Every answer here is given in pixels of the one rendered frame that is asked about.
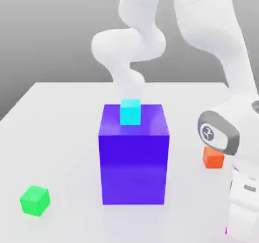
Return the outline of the large blue box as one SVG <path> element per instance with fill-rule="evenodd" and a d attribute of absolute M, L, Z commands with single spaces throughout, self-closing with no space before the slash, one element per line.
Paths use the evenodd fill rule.
<path fill-rule="evenodd" d="M 169 130 L 162 105 L 142 105 L 141 124 L 120 124 L 120 106 L 105 105 L 98 134 L 104 205 L 162 205 Z"/>

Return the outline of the small orange cube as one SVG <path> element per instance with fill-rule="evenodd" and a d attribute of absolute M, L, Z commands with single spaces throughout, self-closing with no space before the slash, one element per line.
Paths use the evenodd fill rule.
<path fill-rule="evenodd" d="M 210 147 L 204 147 L 203 162 L 207 169 L 221 169 L 224 163 L 224 154 Z"/>

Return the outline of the small cyan cube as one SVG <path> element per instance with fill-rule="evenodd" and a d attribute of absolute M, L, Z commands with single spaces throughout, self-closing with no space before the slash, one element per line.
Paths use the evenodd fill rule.
<path fill-rule="evenodd" d="M 120 124 L 141 124 L 141 101 L 140 99 L 122 99 L 120 104 Z"/>

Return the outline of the small green cube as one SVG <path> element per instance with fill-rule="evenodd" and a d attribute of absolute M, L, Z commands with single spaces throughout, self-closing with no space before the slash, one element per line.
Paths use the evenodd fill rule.
<path fill-rule="evenodd" d="M 40 217 L 50 205 L 49 190 L 44 187 L 32 185 L 20 197 L 22 211 L 25 214 Z"/>

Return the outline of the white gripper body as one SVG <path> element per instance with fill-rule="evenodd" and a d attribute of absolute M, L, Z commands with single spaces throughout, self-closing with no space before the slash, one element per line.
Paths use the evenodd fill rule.
<path fill-rule="evenodd" d="M 238 242 L 246 242 L 259 219 L 259 201 L 241 201 L 230 197 L 227 235 Z"/>

